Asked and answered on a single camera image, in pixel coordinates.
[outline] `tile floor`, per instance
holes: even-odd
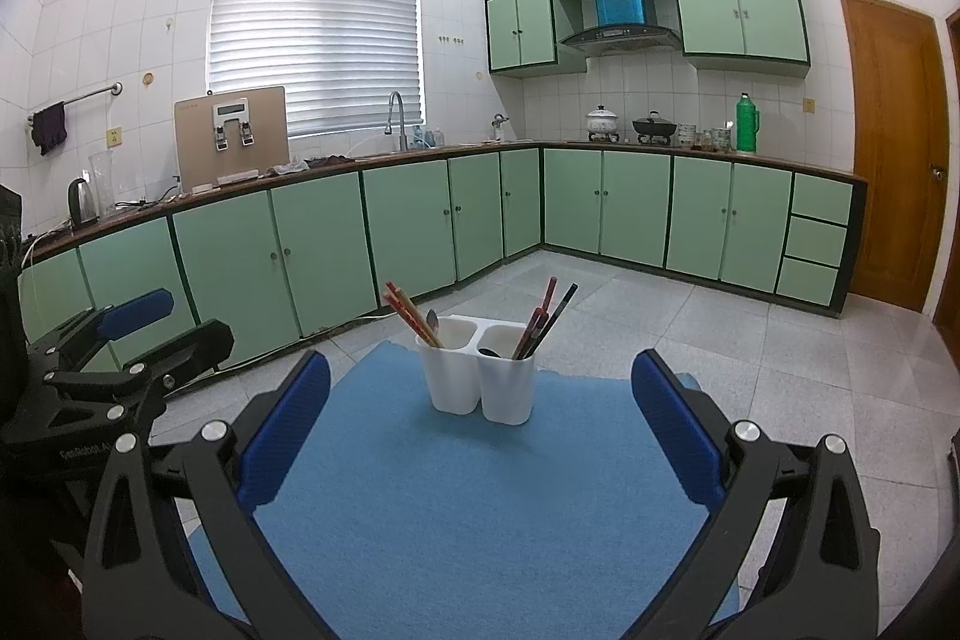
[[[910,599],[952,531],[949,439],[960,429],[960,375],[929,319],[851,295],[839,320],[717,290],[538,251],[429,300],[441,314],[525,321],[557,275],[579,285],[572,309],[539,350],[539,365],[568,375],[626,378],[638,351],[656,347],[690,372],[731,419],[750,417],[771,437],[847,439],[880,544],[881,624]],[[380,340],[413,346],[397,316],[314,345],[334,381]],[[299,353],[247,370],[169,405],[154,442],[191,437],[210,418],[232,420],[273,389]],[[782,503],[771,503],[740,570],[741,599],[757,581]],[[196,511],[182,503],[189,530]]]

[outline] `black cloth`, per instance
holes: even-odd
[[[66,116],[64,102],[58,101],[46,109],[34,114],[34,130],[30,133],[34,145],[40,148],[40,155],[46,155],[53,148],[66,142]]]

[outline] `countertop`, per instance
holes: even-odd
[[[344,162],[342,164],[333,164],[320,167],[319,169],[306,170],[306,172],[296,172],[294,175],[277,175],[273,177],[258,177],[256,180],[247,180],[234,185],[216,188],[213,191],[207,191],[205,194],[189,196],[181,194],[172,199],[167,199],[160,204],[139,210],[130,210],[121,213],[109,220],[99,220],[90,226],[85,226],[77,231],[65,229],[56,236],[40,242],[32,253],[32,261],[39,262],[45,258],[64,252],[71,247],[90,242],[91,239],[107,236],[115,231],[129,228],[139,223],[147,223],[148,220],[160,218],[162,215],[173,215],[189,210],[194,207],[200,207],[203,204],[211,204],[223,199],[231,199],[233,196],[243,196],[243,194],[252,194],[256,191],[264,191],[271,188],[279,188],[284,185],[315,180],[320,177],[330,177],[332,175],[343,175],[346,172],[361,172],[362,170],[379,169],[379,167],[394,166],[397,164],[413,164],[419,161],[435,161],[446,158],[455,158],[461,155],[475,155],[483,152],[493,152],[496,150],[517,150],[528,148],[547,148],[547,149],[582,149],[582,150],[617,150],[623,152],[636,153],[656,153],[676,155],[692,158],[710,158],[721,161],[736,161],[741,163],[750,163],[758,166],[776,167],[777,169],[787,169],[791,172],[805,172],[809,175],[827,176],[848,181],[864,181],[862,177],[853,175],[851,172],[840,172],[840,170],[824,169],[824,167],[813,167],[808,164],[799,164],[794,161],[784,161],[778,158],[767,158],[758,155],[742,155],[736,153],[704,152],[703,150],[690,150],[685,148],[666,148],[666,146],[656,145],[628,145],[627,143],[600,142],[535,142],[534,140],[525,140],[525,142],[499,142],[499,143],[477,143],[477,145],[449,145],[444,148],[429,150],[407,150],[404,152],[389,153],[385,155],[371,156],[370,158],[358,158],[354,161]]]

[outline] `green thermos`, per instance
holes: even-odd
[[[757,131],[760,131],[760,110],[744,92],[736,102],[737,152],[757,152]]]

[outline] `window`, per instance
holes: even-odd
[[[213,92],[283,85],[287,134],[386,125],[392,91],[424,117],[417,0],[213,0]]]

